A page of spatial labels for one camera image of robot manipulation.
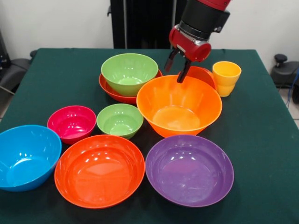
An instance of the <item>green bowl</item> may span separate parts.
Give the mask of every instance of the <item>green bowl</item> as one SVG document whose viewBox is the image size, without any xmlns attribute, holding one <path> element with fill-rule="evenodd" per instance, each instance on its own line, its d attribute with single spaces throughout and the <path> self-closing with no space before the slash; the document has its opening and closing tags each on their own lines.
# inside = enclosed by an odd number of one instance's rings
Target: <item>green bowl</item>
<svg viewBox="0 0 299 224">
<path fill-rule="evenodd" d="M 128 53 L 107 59 L 101 72 L 116 92 L 135 97 L 140 88 L 156 76 L 158 65 L 148 56 Z"/>
<path fill-rule="evenodd" d="M 105 134 L 132 138 L 140 129 L 143 116 L 137 107 L 129 104 L 113 104 L 105 107 L 97 116 L 97 125 Z"/>
</svg>

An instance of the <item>yellow cup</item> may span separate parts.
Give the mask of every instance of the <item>yellow cup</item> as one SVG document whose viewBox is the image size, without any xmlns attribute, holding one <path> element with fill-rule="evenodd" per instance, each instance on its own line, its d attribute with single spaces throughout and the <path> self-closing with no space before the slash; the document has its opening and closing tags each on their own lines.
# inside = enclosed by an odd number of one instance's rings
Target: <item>yellow cup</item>
<svg viewBox="0 0 299 224">
<path fill-rule="evenodd" d="M 233 91 L 242 70 L 232 62 L 217 62 L 213 65 L 213 74 L 217 83 L 217 92 L 221 97 L 227 97 Z"/>
</svg>

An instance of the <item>pink bowl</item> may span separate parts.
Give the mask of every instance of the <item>pink bowl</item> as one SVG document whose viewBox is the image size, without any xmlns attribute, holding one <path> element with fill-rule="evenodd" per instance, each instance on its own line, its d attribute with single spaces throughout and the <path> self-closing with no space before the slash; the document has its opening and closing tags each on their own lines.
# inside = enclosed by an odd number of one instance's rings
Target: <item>pink bowl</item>
<svg viewBox="0 0 299 224">
<path fill-rule="evenodd" d="M 67 106 L 53 113 L 47 127 L 58 134 L 61 141 L 72 145 L 90 136 L 96 125 L 95 113 L 84 106 Z"/>
</svg>

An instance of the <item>orange bowl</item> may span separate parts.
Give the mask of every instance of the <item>orange bowl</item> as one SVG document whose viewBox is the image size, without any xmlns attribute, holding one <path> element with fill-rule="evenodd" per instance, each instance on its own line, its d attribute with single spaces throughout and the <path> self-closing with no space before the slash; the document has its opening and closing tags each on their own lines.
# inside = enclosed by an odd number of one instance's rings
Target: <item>orange bowl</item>
<svg viewBox="0 0 299 224">
<path fill-rule="evenodd" d="M 197 135 L 217 120 L 222 101 L 207 83 L 177 75 L 163 76 L 146 83 L 137 94 L 137 107 L 153 129 L 163 137 Z"/>
<path fill-rule="evenodd" d="M 132 142 L 113 135 L 96 135 L 63 153 L 54 179 L 67 201 L 83 208 L 102 209 L 132 195 L 144 171 L 144 158 Z"/>
<path fill-rule="evenodd" d="M 160 70 L 158 70 L 158 73 L 156 75 L 155 78 L 157 77 L 161 77 L 162 72 Z M 114 89 L 112 89 L 112 87 L 107 83 L 106 79 L 104 78 L 104 76 L 102 75 L 102 73 L 100 74 L 99 77 L 99 84 L 102 87 L 102 89 L 109 95 L 111 96 L 111 98 L 115 99 L 116 101 L 125 103 L 125 104 L 136 104 L 136 97 L 125 97 L 120 95 L 119 93 L 117 93 Z"/>
<path fill-rule="evenodd" d="M 214 79 L 214 75 L 208 69 L 191 66 L 186 76 L 197 78 L 201 81 L 204 81 L 205 83 L 209 84 L 211 87 L 216 89 L 216 81 Z"/>
</svg>

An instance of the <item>green tablecloth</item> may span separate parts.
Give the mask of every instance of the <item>green tablecloth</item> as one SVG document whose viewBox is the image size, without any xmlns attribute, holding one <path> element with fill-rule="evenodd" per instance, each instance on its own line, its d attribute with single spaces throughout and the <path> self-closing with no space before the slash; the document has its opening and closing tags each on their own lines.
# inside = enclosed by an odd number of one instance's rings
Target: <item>green tablecloth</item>
<svg viewBox="0 0 299 224">
<path fill-rule="evenodd" d="M 101 64 L 109 57 L 138 52 L 155 59 L 164 73 L 169 50 L 41 49 L 26 74 L 0 131 L 24 125 L 46 125 L 67 105 L 84 105 L 98 113 L 114 104 L 98 83 Z M 123 203 L 87 210 L 64 200 L 54 178 L 36 190 L 0 191 L 0 223 L 12 224 L 281 224 L 299 223 L 299 131 L 258 54 L 254 50 L 213 50 L 201 66 L 229 60 L 242 68 L 241 78 L 223 98 L 219 119 L 199 135 L 219 145 L 235 169 L 231 192 L 219 203 L 198 209 L 162 198 L 145 177 Z M 177 57 L 169 74 L 183 67 Z M 100 134 L 95 128 L 93 134 Z M 144 157 L 161 140 L 147 122 L 132 138 Z"/>
</svg>

